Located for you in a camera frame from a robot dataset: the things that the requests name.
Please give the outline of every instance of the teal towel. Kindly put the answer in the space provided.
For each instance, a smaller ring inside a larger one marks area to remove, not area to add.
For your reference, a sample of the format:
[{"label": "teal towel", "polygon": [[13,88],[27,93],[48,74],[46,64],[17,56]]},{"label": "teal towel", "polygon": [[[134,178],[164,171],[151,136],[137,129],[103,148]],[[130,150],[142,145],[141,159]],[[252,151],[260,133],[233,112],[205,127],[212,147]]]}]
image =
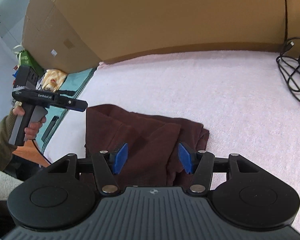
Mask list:
[{"label": "teal towel", "polygon": [[[69,98],[78,98],[78,96],[80,95],[80,93],[82,92],[86,84],[88,83],[88,81],[93,76],[95,70],[96,68],[91,68],[78,73],[69,74],[66,78],[66,81],[62,84],[60,90],[69,90],[69,91],[76,91],[76,92],[73,97],[67,95],[64,96]],[[48,109],[48,114],[46,115],[47,121],[43,124],[36,138],[38,147],[42,153],[46,149],[51,137],[53,136],[54,132],[62,122],[63,118],[66,116],[67,112],[68,112],[67,109],[57,108],[54,106],[51,106]],[[44,141],[42,141],[41,138],[54,116],[58,116],[59,119],[56,121],[56,124],[52,128],[47,138]]]}]

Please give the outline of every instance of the white label sticker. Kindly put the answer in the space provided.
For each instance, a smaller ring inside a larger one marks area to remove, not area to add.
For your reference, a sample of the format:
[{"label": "white label sticker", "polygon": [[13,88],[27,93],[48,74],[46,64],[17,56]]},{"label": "white label sticker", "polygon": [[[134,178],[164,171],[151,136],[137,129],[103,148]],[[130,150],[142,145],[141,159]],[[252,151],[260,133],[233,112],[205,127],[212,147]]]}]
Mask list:
[{"label": "white label sticker", "polygon": [[53,49],[53,50],[51,51],[51,54],[53,55],[53,57],[55,57],[55,56],[57,55],[57,52]]}]

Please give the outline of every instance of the white fleece fabric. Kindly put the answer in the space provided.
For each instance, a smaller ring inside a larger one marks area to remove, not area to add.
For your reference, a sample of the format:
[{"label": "white fleece fabric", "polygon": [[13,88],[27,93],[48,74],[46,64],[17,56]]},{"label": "white fleece fabric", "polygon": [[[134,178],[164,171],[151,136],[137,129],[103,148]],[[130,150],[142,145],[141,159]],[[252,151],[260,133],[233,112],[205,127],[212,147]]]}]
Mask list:
[{"label": "white fleece fabric", "polygon": [[[216,157],[239,153],[300,196],[300,104],[278,71],[277,54],[251,51],[150,55],[101,65],[79,99],[89,106],[182,117],[210,131]],[[69,111],[45,150],[56,161],[85,157],[85,113]],[[225,181],[213,176],[212,189]],[[300,210],[293,223],[300,232]]]},{"label": "white fleece fabric", "polygon": [[0,171],[0,200],[7,200],[10,192],[21,183],[22,181]]}]

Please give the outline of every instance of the brown cloth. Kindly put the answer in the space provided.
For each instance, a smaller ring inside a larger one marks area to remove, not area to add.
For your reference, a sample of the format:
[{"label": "brown cloth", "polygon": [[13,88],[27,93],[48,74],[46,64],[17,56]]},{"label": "brown cloth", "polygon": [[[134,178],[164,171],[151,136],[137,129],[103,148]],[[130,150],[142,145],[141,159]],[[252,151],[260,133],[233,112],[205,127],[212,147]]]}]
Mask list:
[{"label": "brown cloth", "polygon": [[205,150],[208,138],[209,131],[202,124],[187,119],[127,112],[114,105],[94,106],[86,112],[87,157],[128,143],[128,159],[115,176],[121,189],[133,185],[188,187],[191,176],[179,161],[178,143]]}]

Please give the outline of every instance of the green bag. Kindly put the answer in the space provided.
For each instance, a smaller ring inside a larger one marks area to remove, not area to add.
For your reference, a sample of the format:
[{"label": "green bag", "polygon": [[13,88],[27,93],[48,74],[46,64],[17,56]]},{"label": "green bag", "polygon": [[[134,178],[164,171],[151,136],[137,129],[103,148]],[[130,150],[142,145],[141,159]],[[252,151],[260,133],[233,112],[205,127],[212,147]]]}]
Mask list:
[{"label": "green bag", "polygon": [[29,51],[22,50],[18,54],[19,66],[27,65],[33,68],[33,70],[38,74],[39,79],[44,75],[44,69],[35,61],[35,59],[30,55]]}]

